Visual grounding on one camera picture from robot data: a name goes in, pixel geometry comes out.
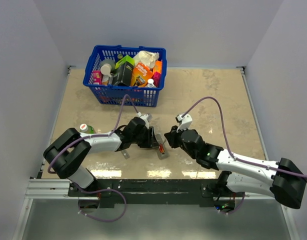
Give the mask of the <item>white grey remote control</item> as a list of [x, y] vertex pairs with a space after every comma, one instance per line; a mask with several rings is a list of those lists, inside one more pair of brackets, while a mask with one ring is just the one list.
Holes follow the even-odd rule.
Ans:
[[160, 133], [155, 135], [156, 140], [158, 142], [158, 148], [156, 150], [157, 156], [160, 160], [166, 159], [169, 157], [169, 153], [165, 147], [165, 140], [163, 139]]

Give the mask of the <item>grey battery cover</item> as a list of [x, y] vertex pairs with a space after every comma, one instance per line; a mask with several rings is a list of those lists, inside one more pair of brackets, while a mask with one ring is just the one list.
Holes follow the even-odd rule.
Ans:
[[123, 155], [123, 157], [124, 157], [125, 159], [129, 159], [129, 158], [130, 158], [129, 153], [128, 153], [126, 150], [122, 150], [121, 153], [122, 153], [122, 155]]

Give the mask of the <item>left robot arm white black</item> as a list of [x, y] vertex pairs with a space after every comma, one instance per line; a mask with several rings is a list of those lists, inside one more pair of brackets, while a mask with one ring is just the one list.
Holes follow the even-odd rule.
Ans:
[[105, 134], [87, 134], [69, 128], [44, 151], [43, 157], [60, 179], [69, 179], [85, 196], [92, 196], [100, 187], [94, 175], [81, 166], [85, 157], [121, 152], [133, 144], [144, 149], [157, 148], [154, 128], [149, 126], [151, 118], [151, 114], [136, 116], [126, 126]]

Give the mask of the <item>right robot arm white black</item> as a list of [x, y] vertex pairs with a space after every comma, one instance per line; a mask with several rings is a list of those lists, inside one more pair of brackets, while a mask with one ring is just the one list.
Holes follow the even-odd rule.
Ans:
[[164, 136], [171, 148], [181, 148], [203, 168], [221, 171], [215, 187], [219, 195], [249, 192], [267, 195], [292, 209], [301, 207], [307, 179], [291, 160], [232, 155], [223, 147], [206, 143], [194, 129], [173, 126]]

